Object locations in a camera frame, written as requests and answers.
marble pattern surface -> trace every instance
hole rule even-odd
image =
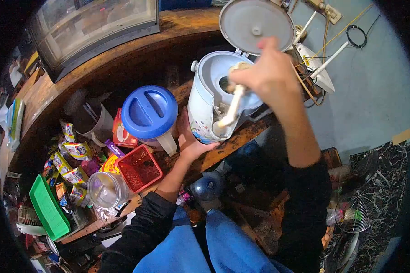
[[[407,181],[406,142],[392,145],[388,142],[372,150],[351,155],[353,168],[370,152],[376,150],[379,156],[379,167],[376,174],[361,187],[362,193],[373,193],[372,201],[380,209],[380,216],[372,222],[371,227],[362,232],[364,239],[359,247],[357,258],[348,272],[371,272],[379,255],[386,249],[393,234],[394,226],[401,209],[402,198]],[[334,237],[321,257],[321,265],[332,254],[341,235],[340,228],[334,230]]]

wall socket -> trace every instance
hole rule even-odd
[[[323,15],[326,17],[329,15],[330,22],[335,25],[343,15],[335,8],[323,2],[323,0],[306,0],[306,3],[317,10],[323,11]]]
[[[329,15],[328,18],[333,25],[335,25],[340,20],[340,18],[343,17],[343,15],[337,9],[333,8],[329,4],[325,6],[325,14]]]

blue wall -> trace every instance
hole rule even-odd
[[[327,3],[343,14],[336,25],[330,24],[328,41],[371,2],[332,0]],[[299,1],[292,13],[295,24],[305,25],[313,11],[304,1]],[[373,6],[353,24],[367,31],[378,14],[381,11]],[[317,14],[303,44],[317,52],[323,46],[324,30],[325,17]],[[351,38],[357,43],[363,41],[357,30],[351,33]],[[326,56],[347,40],[344,31],[328,44]],[[350,154],[382,145],[393,135],[410,128],[408,56],[383,14],[372,27],[366,47],[344,49],[327,71],[335,93],[329,94],[322,106],[307,110],[321,149],[336,147],[342,161],[347,163]],[[268,130],[260,135],[257,142],[264,143],[270,133]]]

jar lid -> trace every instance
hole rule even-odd
[[[270,0],[231,0],[220,12],[219,27],[232,46],[255,56],[261,54],[257,43],[263,37],[277,37],[283,52],[295,40],[292,18]]]
[[[129,134],[138,139],[157,138],[173,126],[178,113],[175,96],[158,85],[133,91],[121,108],[121,121]]]
[[[93,173],[88,179],[87,188],[91,202],[98,208],[108,210],[120,200],[118,181],[108,172]]]

blue lid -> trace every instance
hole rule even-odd
[[[175,123],[178,109],[175,96],[158,85],[133,91],[123,103],[121,121],[129,134],[138,139],[154,139]]]

